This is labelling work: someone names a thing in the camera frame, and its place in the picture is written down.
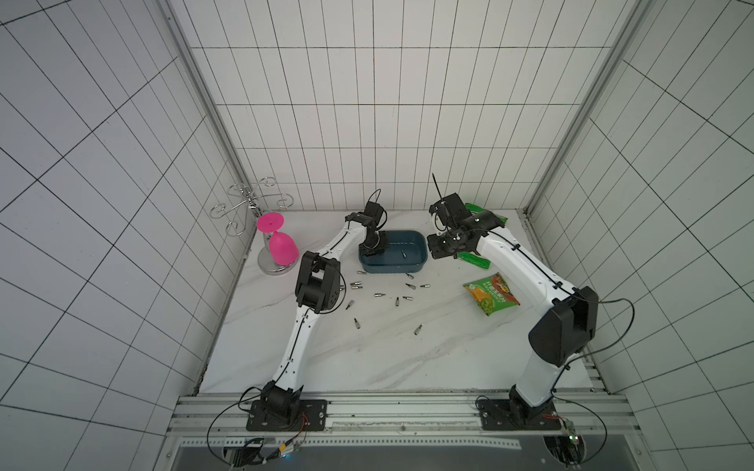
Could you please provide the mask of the green Chuba cassava chips bag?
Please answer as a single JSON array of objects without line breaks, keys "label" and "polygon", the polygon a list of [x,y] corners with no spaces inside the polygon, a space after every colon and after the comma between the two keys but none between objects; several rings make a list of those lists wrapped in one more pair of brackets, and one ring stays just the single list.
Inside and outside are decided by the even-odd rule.
[{"label": "green Chuba cassava chips bag", "polygon": [[467,208],[467,210],[469,210],[471,215],[474,216],[475,218],[484,217],[486,219],[490,219],[491,217],[494,217],[498,221],[499,227],[505,227],[506,223],[508,222],[507,217],[496,214],[490,210],[477,206],[473,203],[466,203],[465,208]]}]

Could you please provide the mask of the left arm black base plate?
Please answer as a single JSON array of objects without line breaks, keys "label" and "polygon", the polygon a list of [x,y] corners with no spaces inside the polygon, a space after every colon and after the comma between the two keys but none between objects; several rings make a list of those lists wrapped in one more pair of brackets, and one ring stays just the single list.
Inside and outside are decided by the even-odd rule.
[{"label": "left arm black base plate", "polygon": [[285,432],[303,429],[321,432],[325,429],[329,402],[300,400],[291,407],[276,409],[267,402],[255,400],[245,429],[249,432]]}]

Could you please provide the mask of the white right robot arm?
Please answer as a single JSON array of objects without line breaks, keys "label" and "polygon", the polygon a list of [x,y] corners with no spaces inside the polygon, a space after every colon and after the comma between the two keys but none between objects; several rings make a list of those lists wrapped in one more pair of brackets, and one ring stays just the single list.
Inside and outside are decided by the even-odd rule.
[{"label": "white right robot arm", "polygon": [[531,355],[510,392],[512,408],[530,416],[552,402],[563,372],[596,333],[599,296],[592,288],[576,288],[547,268],[521,245],[496,214],[472,212],[458,194],[442,197],[429,207],[443,231],[427,237],[435,259],[471,252],[488,259],[512,281],[540,319],[529,331]]}]

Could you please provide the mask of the pink plastic wine glass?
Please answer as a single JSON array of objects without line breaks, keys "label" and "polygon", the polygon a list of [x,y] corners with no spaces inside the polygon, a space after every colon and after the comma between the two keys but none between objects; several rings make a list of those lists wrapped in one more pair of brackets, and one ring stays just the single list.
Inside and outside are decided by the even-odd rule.
[{"label": "pink plastic wine glass", "polygon": [[267,248],[272,260],[280,266],[295,264],[300,256],[298,246],[293,238],[282,231],[285,217],[280,213],[266,213],[257,223],[257,229],[268,237]]}]

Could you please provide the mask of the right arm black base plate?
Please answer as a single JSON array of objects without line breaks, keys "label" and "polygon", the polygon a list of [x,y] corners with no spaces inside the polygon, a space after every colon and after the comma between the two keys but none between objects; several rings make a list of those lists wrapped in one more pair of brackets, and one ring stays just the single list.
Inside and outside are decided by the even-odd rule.
[{"label": "right arm black base plate", "polygon": [[474,405],[484,431],[550,432],[562,429],[562,422],[555,415],[551,400],[530,407],[522,400],[492,400],[488,396],[478,396]]}]

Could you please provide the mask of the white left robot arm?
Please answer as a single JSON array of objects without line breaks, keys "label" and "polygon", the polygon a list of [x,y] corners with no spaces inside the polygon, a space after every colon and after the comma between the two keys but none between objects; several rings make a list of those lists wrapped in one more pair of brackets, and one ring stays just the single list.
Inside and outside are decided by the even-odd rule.
[{"label": "white left robot arm", "polygon": [[381,232],[386,210],[376,201],[345,217],[343,228],[333,241],[316,251],[306,251],[300,259],[295,284],[296,319],[278,371],[262,388],[259,401],[264,412],[287,423],[300,414],[302,383],[298,380],[306,350],[320,318],[335,312],[346,292],[341,259],[354,249],[365,254],[381,254],[387,246]]}]

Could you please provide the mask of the small green snack packet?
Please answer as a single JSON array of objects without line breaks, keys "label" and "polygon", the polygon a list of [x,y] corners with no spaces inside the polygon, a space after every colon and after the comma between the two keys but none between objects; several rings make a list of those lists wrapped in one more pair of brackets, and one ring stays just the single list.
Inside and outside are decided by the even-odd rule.
[{"label": "small green snack packet", "polygon": [[463,287],[486,316],[520,305],[500,273],[467,283]]}]

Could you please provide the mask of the aluminium rail frame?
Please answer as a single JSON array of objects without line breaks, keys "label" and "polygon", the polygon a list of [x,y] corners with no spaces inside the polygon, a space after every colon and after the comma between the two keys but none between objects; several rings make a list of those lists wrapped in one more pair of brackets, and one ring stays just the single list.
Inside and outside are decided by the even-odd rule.
[{"label": "aluminium rail frame", "polygon": [[557,392],[537,422],[504,416],[504,390],[313,392],[291,427],[273,428],[249,398],[180,398],[159,470],[651,470],[628,400],[589,385]]}]

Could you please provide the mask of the dark teal plastic storage box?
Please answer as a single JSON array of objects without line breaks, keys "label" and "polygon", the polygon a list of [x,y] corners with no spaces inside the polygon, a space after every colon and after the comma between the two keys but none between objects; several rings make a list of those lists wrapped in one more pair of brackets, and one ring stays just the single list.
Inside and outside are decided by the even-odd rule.
[{"label": "dark teal plastic storage box", "polygon": [[[383,231],[388,239],[384,253],[374,256],[361,256],[359,262],[368,274],[396,274],[419,272],[428,259],[427,243],[424,235],[417,231]],[[408,255],[402,257],[402,251]]]}]

